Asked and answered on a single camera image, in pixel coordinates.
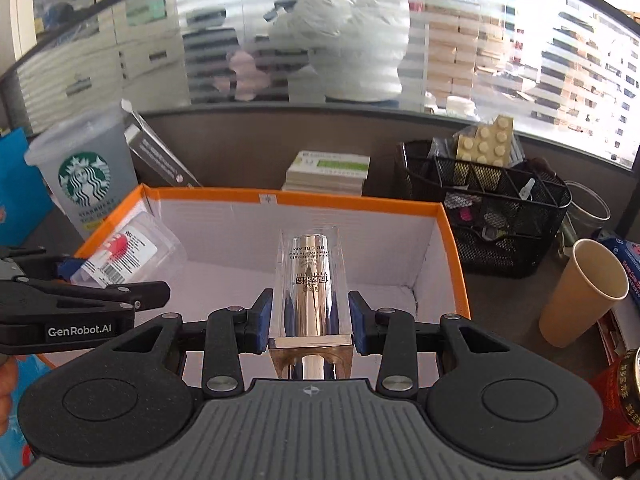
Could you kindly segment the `operator left hand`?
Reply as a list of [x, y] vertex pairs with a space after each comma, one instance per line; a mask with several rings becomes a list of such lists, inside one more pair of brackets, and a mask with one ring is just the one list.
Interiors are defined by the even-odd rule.
[[0, 436], [9, 427], [9, 417], [12, 411], [12, 393], [18, 383], [18, 366], [16, 359], [11, 356], [0, 367]]

